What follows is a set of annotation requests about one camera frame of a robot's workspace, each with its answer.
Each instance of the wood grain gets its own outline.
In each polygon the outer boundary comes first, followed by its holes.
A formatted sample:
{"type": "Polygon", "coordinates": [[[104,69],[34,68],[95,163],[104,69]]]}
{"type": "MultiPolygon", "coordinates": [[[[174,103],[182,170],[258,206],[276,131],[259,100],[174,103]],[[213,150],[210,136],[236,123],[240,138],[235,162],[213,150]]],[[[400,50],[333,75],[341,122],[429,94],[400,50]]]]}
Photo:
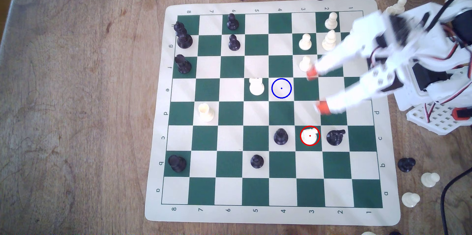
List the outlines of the wood grain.
{"type": "MultiPolygon", "coordinates": [[[[392,227],[151,222],[144,217],[167,6],[237,0],[14,0],[0,49],[1,234],[441,234],[440,193],[471,166],[472,132],[437,136],[389,98],[401,205],[392,227]],[[441,181],[423,187],[423,172],[441,181]]],[[[376,0],[385,9],[397,0],[376,0]]],[[[406,9],[427,2],[408,0],[406,9]]],[[[472,234],[472,177],[446,197],[451,234],[472,234]]]]}

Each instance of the white chess piece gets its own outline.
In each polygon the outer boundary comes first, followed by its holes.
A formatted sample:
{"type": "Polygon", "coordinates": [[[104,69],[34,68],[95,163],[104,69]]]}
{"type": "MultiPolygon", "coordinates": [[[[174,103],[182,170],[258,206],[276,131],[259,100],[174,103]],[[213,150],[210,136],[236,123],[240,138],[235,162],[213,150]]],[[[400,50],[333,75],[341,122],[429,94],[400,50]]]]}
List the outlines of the white chess piece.
{"type": "Polygon", "coordinates": [[[310,34],[303,34],[302,39],[298,42],[300,49],[307,51],[311,48],[311,36],[310,34]]]}
{"type": "Polygon", "coordinates": [[[329,13],[328,19],[325,21],[325,27],[329,30],[335,29],[338,26],[338,14],[335,12],[329,13]]]}
{"type": "Polygon", "coordinates": [[[393,5],[393,8],[395,9],[397,15],[405,12],[405,4],[406,0],[398,0],[398,3],[393,5]]]}
{"type": "Polygon", "coordinates": [[[318,139],[318,131],[315,128],[304,129],[302,132],[302,140],[307,145],[313,145],[318,139]]]}
{"type": "Polygon", "coordinates": [[[414,207],[420,201],[420,196],[417,193],[406,192],[402,195],[402,203],[405,207],[414,207]]]}
{"type": "Polygon", "coordinates": [[[310,60],[310,57],[308,56],[304,56],[302,58],[302,61],[300,62],[300,70],[302,70],[303,72],[306,72],[308,71],[308,69],[311,68],[311,60],[310,60]]]}
{"type": "Polygon", "coordinates": [[[397,13],[397,11],[395,10],[395,8],[393,6],[389,6],[385,9],[385,11],[387,13],[389,13],[390,15],[395,15],[397,13]]]}
{"type": "Polygon", "coordinates": [[[433,187],[434,185],[436,185],[437,182],[440,181],[440,176],[439,174],[433,172],[433,173],[424,173],[423,175],[421,175],[421,183],[426,186],[426,187],[433,187]]]}
{"type": "Polygon", "coordinates": [[[331,51],[336,47],[336,33],[334,30],[330,30],[327,34],[325,39],[323,39],[322,47],[326,51],[331,51]]]}
{"type": "Polygon", "coordinates": [[[209,122],[215,117],[215,111],[210,109],[206,103],[198,105],[198,112],[200,113],[200,119],[204,122],[209,122]]]}
{"type": "Polygon", "coordinates": [[[249,91],[258,96],[264,92],[264,84],[262,78],[250,78],[249,79],[249,91]]]}

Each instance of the red circle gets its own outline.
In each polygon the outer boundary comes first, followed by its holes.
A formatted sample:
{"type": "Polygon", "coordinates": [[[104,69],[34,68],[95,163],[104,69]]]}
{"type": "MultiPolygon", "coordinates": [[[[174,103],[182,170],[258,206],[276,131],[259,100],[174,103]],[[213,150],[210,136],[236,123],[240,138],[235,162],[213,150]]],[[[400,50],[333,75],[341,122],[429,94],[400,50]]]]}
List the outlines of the red circle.
{"type": "Polygon", "coordinates": [[[314,127],[314,126],[309,125],[309,126],[305,126],[305,127],[302,129],[302,131],[300,132],[300,141],[302,141],[302,143],[304,143],[305,145],[311,147],[311,146],[314,146],[314,145],[318,144],[318,142],[320,141],[320,136],[321,136],[321,135],[320,135],[320,130],[318,130],[318,129],[317,129],[316,127],[314,127]],[[316,140],[316,142],[315,142],[313,145],[305,144],[305,142],[303,142],[303,140],[302,140],[302,133],[303,133],[303,130],[305,130],[307,127],[313,127],[313,128],[315,128],[315,129],[318,131],[318,140],[316,140]]]}

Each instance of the blue circle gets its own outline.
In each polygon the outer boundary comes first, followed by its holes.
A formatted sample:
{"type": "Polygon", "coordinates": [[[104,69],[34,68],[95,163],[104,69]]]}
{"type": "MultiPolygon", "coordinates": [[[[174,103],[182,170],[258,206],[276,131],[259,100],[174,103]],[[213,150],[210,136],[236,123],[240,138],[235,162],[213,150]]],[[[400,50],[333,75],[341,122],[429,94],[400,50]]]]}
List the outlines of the blue circle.
{"type": "Polygon", "coordinates": [[[272,83],[272,87],[271,87],[270,89],[272,90],[272,94],[274,94],[274,96],[276,96],[276,97],[279,98],[279,99],[285,99],[286,97],[288,97],[288,96],[290,95],[290,93],[292,93],[292,84],[290,83],[290,81],[288,81],[288,80],[285,79],[285,78],[278,78],[278,79],[275,79],[275,81],[272,83]],[[281,79],[287,81],[288,84],[290,85],[290,92],[289,92],[288,95],[285,96],[285,97],[279,97],[279,96],[275,95],[275,93],[274,93],[274,84],[275,84],[275,82],[277,82],[278,80],[281,80],[281,79]]]}

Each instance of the chess board mat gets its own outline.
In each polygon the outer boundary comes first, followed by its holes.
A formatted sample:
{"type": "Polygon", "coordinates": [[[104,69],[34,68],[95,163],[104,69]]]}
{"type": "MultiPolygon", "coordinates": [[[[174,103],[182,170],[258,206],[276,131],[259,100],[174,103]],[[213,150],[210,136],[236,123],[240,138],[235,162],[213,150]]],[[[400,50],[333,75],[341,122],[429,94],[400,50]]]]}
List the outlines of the chess board mat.
{"type": "Polygon", "coordinates": [[[358,81],[368,70],[356,59],[307,81],[299,69],[326,51],[322,40],[330,12],[340,42],[352,22],[377,10],[374,0],[303,0],[174,5],[166,10],[161,67],[146,192],[145,216],[152,221],[391,226],[400,219],[392,132],[386,98],[363,101],[345,113],[320,116],[314,104],[358,81]],[[234,13],[239,28],[229,30],[234,13]],[[175,21],[193,38],[177,46],[175,21]],[[312,47],[298,42],[311,35],[312,47]],[[241,43],[228,48],[229,35],[241,43]],[[192,70],[180,74],[182,54],[192,70]],[[254,96],[249,78],[263,78],[254,96]],[[200,120],[198,105],[215,112],[200,120]],[[319,142],[305,145],[300,132],[314,126],[319,142]],[[284,128],[288,142],[277,145],[284,128]],[[344,129],[339,146],[326,140],[344,129]],[[255,169],[254,154],[264,159],[255,169]],[[184,157],[174,172],[170,155],[184,157]]]}

